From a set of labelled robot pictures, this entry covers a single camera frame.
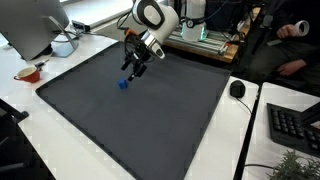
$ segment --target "red mug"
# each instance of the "red mug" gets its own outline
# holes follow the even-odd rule
[[[35,83],[40,80],[40,72],[36,67],[28,67],[18,72],[13,78],[19,81]]]

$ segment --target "gray mat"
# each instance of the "gray mat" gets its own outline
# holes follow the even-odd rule
[[[120,90],[123,52],[117,43],[36,92],[135,178],[183,179],[230,73],[168,53]]]

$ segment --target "white table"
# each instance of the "white table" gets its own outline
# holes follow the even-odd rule
[[[320,98],[315,96],[270,83],[264,83],[255,117],[246,164],[263,164],[274,167],[279,163],[279,158],[282,158],[287,150],[292,151],[292,149],[276,144],[271,140],[267,103],[287,107],[296,111],[303,111],[319,101]],[[310,157],[298,151],[297,154],[303,157]],[[272,174],[272,169],[250,166],[244,169],[242,179],[267,180],[268,175],[266,173]]]
[[[56,179],[133,179],[108,154],[35,94],[35,90],[44,83],[115,42],[101,36],[84,35],[70,57],[41,57],[32,62],[21,60],[12,48],[0,48],[0,98],[17,110],[30,114],[19,126]],[[44,66],[39,82],[29,84],[13,80],[19,70],[48,58],[50,61]],[[250,118],[246,107],[229,95],[229,85],[235,79],[230,77],[185,179],[233,178]],[[247,91],[242,101],[252,109],[258,86],[243,82]]]
[[[70,21],[93,28],[129,12],[132,5],[132,0],[81,0],[63,6],[63,9]]]

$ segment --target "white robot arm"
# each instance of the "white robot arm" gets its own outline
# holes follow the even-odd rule
[[[148,27],[142,37],[147,49],[163,59],[165,54],[161,45],[179,24],[176,11],[154,0],[136,0],[132,8],[132,16],[138,24]]]

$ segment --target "black keyboard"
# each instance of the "black keyboard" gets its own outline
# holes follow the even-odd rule
[[[267,103],[272,141],[320,158],[320,134],[300,126],[301,112]]]

